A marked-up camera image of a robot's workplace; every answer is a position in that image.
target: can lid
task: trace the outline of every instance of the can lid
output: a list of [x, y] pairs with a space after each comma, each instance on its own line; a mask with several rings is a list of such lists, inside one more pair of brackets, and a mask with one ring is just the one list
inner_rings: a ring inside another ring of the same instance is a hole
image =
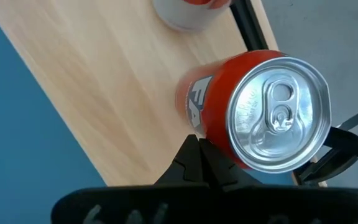
[[249, 167], [288, 172], [309, 161], [331, 127], [328, 85], [310, 64], [268, 60], [247, 73], [226, 113], [231, 146]]

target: wooden table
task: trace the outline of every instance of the wooden table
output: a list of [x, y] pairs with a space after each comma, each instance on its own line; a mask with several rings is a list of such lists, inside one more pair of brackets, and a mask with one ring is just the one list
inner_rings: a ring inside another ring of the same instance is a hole
[[247, 50], [230, 10], [184, 34], [151, 0], [0, 0], [0, 26], [108, 185], [154, 183], [192, 133], [174, 107], [179, 78]]

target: red can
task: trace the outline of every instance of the red can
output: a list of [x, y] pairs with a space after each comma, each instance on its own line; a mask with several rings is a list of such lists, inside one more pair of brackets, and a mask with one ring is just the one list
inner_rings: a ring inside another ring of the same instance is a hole
[[301, 166], [323, 144], [331, 124], [328, 96], [324, 78], [308, 63], [256, 50], [189, 71], [177, 86], [176, 107], [240, 167], [279, 173]]

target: aluminum can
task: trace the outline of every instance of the aluminum can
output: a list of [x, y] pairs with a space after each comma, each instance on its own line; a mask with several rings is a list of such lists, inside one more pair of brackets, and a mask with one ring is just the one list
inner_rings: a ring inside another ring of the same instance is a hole
[[328, 85], [303, 60], [246, 52], [179, 82], [178, 112], [240, 167], [288, 172], [308, 162], [331, 127]]
[[229, 7], [231, 0], [153, 0], [160, 18], [181, 31], [204, 29]]

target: can rim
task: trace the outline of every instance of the can rim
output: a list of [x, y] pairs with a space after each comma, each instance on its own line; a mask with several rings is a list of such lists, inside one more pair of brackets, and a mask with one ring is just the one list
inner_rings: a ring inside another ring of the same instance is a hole
[[[321, 111], [320, 113], [320, 117], [322, 117], [321, 120], [319, 120], [319, 123], [317, 125], [317, 128], [315, 128], [315, 130], [313, 130], [313, 135], [310, 138], [310, 141], [308, 142], [308, 144], [306, 144], [305, 146], [303, 146], [302, 151], [305, 151], [306, 155], [304, 155], [301, 159], [295, 160], [292, 159], [291, 161], [288, 161], [280, 166], [275, 165], [275, 166], [269, 166], [269, 165], [260, 165], [258, 166], [258, 164], [253, 161], [242, 149], [242, 146], [236, 141], [236, 136], [235, 136], [235, 130], [234, 130], [234, 113], [235, 113], [235, 107], [236, 107], [236, 103], [237, 100], [239, 98], [239, 96], [242, 93], [242, 90], [244, 89], [244, 87], [246, 86], [247, 82], [251, 79], [253, 79], [255, 77], [255, 75], [258, 74], [258, 71], [260, 71], [261, 68], [264, 68], [266, 66], [266, 64], [270, 64], [270, 63], [274, 63], [276, 61], [281, 61], [281, 60], [290, 60], [292, 62], [295, 62], [297, 66], [303, 68], [303, 70], [307, 69], [309, 72], [305, 73], [312, 73], [314, 75], [313, 80], [317, 81], [313, 82], [312, 84], [314, 86], [316, 86], [317, 88], [323, 87], [324, 90], [326, 90], [326, 92], [321, 93], [319, 92], [318, 94], [318, 102], [320, 103], [321, 106]], [[250, 71], [248, 71], [244, 77], [240, 80], [240, 82], [236, 85], [234, 91], [232, 92], [230, 99], [229, 99], [229, 103], [227, 105], [227, 109], [226, 109], [226, 133], [227, 136], [229, 138], [229, 142], [230, 142], [230, 146], [232, 147], [233, 153], [245, 164], [247, 164], [249, 167], [261, 171], [261, 172], [266, 172], [266, 173], [271, 173], [271, 174], [279, 174], [279, 173], [283, 173], [283, 172], [288, 172], [291, 170], [294, 170], [300, 166], [302, 166], [304, 163], [306, 163], [307, 161], [309, 161], [318, 151], [319, 149], [323, 146], [325, 139], [328, 136], [329, 133], [329, 129], [331, 127], [331, 102], [330, 102], [330, 97], [329, 97], [329, 88], [328, 88], [328, 84], [326, 82], [326, 80], [324, 79], [324, 77], [322, 76], [322, 74], [320, 74], [320, 72], [314, 68], [314, 66], [310, 65], [309, 63], [298, 59], [298, 58], [293, 58], [293, 57], [277, 57], [277, 58], [272, 58], [270, 60], [264, 61], [260, 64], [258, 64], [257, 66], [255, 66], [253, 69], [251, 69]]]

